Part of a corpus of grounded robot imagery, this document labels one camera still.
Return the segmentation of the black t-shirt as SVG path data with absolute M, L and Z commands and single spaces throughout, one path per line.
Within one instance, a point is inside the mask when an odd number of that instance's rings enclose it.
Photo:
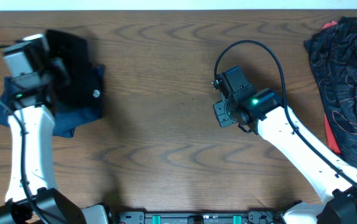
M 69 75 L 69 84 L 57 89 L 58 100 L 71 108 L 99 108 L 102 105 L 103 80 L 89 57 L 85 39 L 62 32 L 45 33 L 52 58 L 61 58 Z

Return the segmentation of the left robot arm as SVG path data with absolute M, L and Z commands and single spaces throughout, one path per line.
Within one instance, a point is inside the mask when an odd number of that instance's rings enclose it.
M 91 74 L 86 45 L 30 40 L 8 47 L 3 58 L 11 72 L 12 93 L 0 106 L 8 113 L 12 167 L 0 223 L 86 223 L 81 208 L 59 192 L 52 138 L 60 91 Z

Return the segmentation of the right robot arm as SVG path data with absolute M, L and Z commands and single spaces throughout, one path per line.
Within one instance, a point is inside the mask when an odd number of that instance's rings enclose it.
M 275 223 L 357 223 L 357 168 L 327 148 L 284 108 L 271 89 L 257 91 L 238 67 L 214 77 L 222 100 L 214 104 L 220 127 L 237 124 L 274 145 L 308 180 L 321 204 L 297 202 Z

